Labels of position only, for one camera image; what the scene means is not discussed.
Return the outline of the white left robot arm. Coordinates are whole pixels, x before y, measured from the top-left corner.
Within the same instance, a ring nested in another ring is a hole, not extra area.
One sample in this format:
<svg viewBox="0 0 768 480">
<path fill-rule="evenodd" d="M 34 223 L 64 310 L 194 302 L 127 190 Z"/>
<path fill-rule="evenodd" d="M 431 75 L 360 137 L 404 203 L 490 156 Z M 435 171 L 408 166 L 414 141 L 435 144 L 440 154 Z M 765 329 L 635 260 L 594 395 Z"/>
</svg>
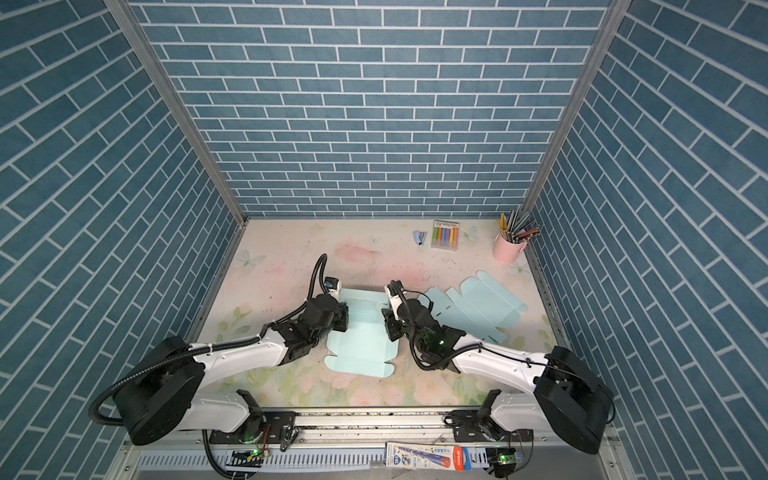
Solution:
<svg viewBox="0 0 768 480">
<path fill-rule="evenodd" d="M 228 377 L 292 363 L 308 355 L 332 330 L 348 327 L 348 307 L 331 294 L 310 300 L 297 318 L 271 325 L 261 336 L 219 344 L 172 337 L 137 366 L 112 395 L 135 445 L 177 430 L 256 429 L 262 410 L 246 390 L 217 394 L 207 388 Z"/>
</svg>

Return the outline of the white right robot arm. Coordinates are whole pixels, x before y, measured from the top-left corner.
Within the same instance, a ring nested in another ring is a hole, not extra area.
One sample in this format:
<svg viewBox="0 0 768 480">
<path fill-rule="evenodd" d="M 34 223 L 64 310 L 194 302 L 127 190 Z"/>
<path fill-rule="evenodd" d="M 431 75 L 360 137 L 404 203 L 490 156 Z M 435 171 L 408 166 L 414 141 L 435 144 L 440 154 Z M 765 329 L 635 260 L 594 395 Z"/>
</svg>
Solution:
<svg viewBox="0 0 768 480">
<path fill-rule="evenodd" d="M 487 395 L 480 411 L 486 436 L 551 431 L 583 453 L 599 452 L 615 414 L 614 394 L 571 350 L 510 349 L 440 324 L 416 299 L 392 296 L 389 303 L 384 310 L 387 334 L 408 340 L 419 369 L 484 377 L 513 389 Z"/>
</svg>

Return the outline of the light blue paper box sheet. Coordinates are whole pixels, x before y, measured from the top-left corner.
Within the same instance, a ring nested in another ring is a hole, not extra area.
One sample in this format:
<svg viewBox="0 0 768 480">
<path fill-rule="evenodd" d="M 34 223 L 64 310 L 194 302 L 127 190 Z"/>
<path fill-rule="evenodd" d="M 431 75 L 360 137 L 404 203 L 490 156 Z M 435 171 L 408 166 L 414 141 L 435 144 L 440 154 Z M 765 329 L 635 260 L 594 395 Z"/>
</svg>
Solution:
<svg viewBox="0 0 768 480">
<path fill-rule="evenodd" d="M 383 311 L 390 307 L 385 293 L 344 288 L 339 300 L 348 307 L 345 332 L 331 331 L 324 358 L 330 370 L 387 378 L 394 373 L 391 361 L 398 354 L 398 342 L 388 337 Z"/>
</svg>

